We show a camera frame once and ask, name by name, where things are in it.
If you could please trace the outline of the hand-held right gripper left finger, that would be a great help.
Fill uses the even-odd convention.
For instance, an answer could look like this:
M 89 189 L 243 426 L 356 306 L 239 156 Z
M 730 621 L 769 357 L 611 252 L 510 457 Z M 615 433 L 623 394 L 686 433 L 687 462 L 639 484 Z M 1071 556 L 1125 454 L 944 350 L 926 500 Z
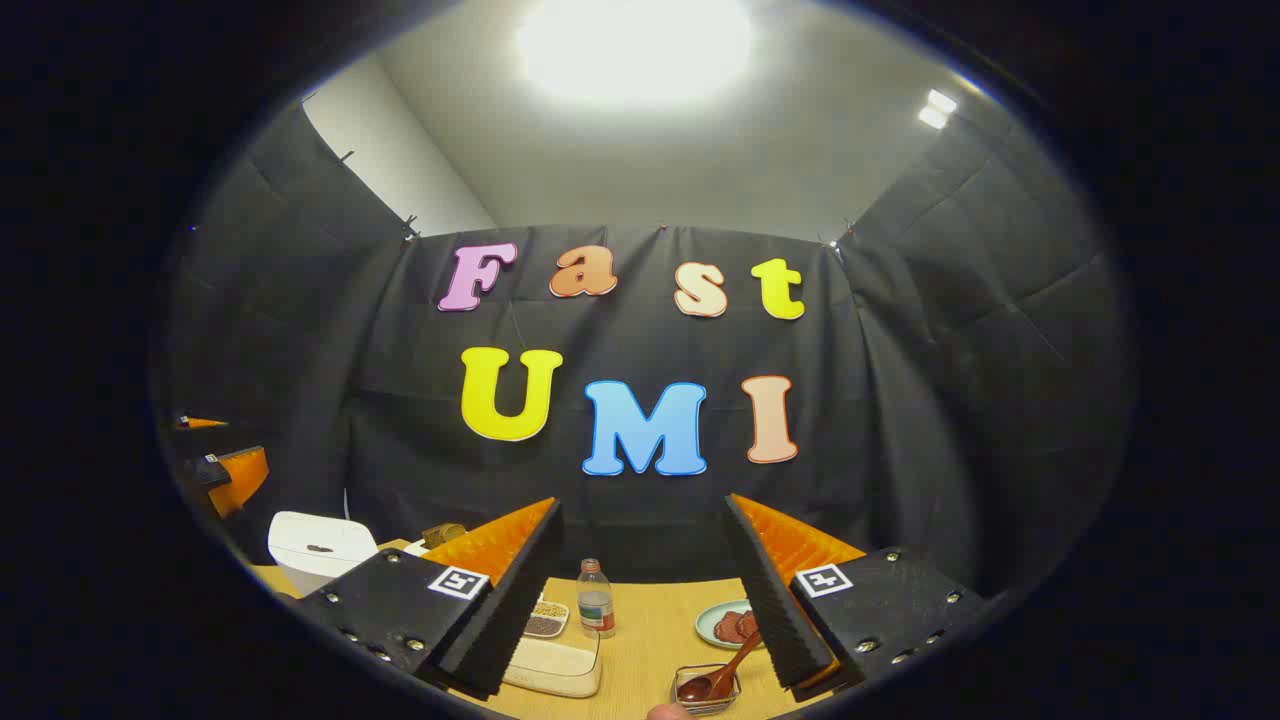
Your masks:
M 379 550 L 300 601 L 378 662 L 477 700 L 500 689 L 563 543 L 544 498 L 421 556 Z

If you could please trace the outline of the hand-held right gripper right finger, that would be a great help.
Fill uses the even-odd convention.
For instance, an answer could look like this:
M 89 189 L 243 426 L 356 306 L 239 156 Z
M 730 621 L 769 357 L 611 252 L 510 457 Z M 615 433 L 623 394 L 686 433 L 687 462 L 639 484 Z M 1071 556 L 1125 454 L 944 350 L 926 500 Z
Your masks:
M 741 495 L 724 505 L 756 633 L 795 700 L 900 676 L 970 635 L 988 609 L 915 550 L 861 551 Z

